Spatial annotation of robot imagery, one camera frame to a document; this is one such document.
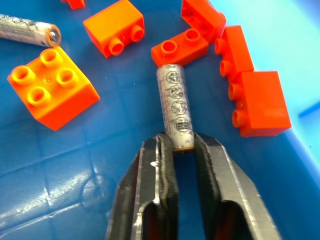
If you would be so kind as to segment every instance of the aa battery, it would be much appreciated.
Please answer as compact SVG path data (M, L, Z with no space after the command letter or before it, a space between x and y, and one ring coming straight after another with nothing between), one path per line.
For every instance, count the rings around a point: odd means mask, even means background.
M194 132L190 115L184 69L176 64L160 67L157 72L165 133L175 152L194 149Z
M61 43L56 25L0 14L0 38L53 48Z

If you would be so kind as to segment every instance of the red toy brick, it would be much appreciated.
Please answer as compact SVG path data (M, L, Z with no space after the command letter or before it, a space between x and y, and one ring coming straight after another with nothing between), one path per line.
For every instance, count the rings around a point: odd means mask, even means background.
M193 28L154 46L152 59L158 67L166 64L186 65L208 52L209 44Z
M85 7L85 0L61 0L62 2L68 2L72 10L82 9Z
M227 22L225 16L207 0L183 0L181 17L197 29L209 44L222 36Z
M214 44L215 53L222 55L220 74L229 83L241 72L252 72L254 65L241 26L227 26L222 38Z
M278 72L241 72L228 95L235 101L234 127L243 137L276 136L291 128Z

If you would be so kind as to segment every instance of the silver battery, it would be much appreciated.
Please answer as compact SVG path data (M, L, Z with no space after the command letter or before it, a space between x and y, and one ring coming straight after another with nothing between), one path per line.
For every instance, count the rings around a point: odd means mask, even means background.
M190 115L184 69L168 64L156 71L165 133L175 152L193 150L194 132Z
M0 14L0 38L53 48L61 43L56 25Z

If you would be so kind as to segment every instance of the lego brick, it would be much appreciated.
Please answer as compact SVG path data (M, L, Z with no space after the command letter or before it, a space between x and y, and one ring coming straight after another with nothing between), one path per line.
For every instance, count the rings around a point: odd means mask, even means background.
M183 0L181 17L197 29L209 44L222 36L227 22L225 16L207 0Z
M291 127L278 72L241 72L229 85L234 127L243 137L276 136Z
M128 0L119 0L83 22L94 45L106 57L117 56L125 46L145 35L143 15Z
M59 46L44 50L27 65L17 66L8 81L32 116L54 131L100 99Z
M85 0L62 0L63 2L68 2L72 10L82 9L85 7Z
M209 44L196 29L187 31L154 46L152 59L158 67L166 64L186 65L208 52Z
M215 41L214 50L222 56L220 74L227 77L229 83L233 82L238 73L254 70L241 26L227 26L222 38Z

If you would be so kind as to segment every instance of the blue tray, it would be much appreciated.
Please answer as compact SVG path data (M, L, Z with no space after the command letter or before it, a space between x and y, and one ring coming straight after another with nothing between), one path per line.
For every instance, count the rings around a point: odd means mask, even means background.
M54 132L30 115L7 76L43 48L0 39L0 239L103 240L116 185L143 140L164 130L151 47L188 28L181 0L132 0L146 35L105 59L83 20L115 0L0 1L2 14L56 24L62 48L101 100ZM278 70L293 128L277 137L242 138L220 77L220 57L185 67L195 131L217 138L254 180L285 240L320 239L320 6L293 0L215 0L229 25L241 24L257 70ZM177 159L179 239L203 240L192 159Z

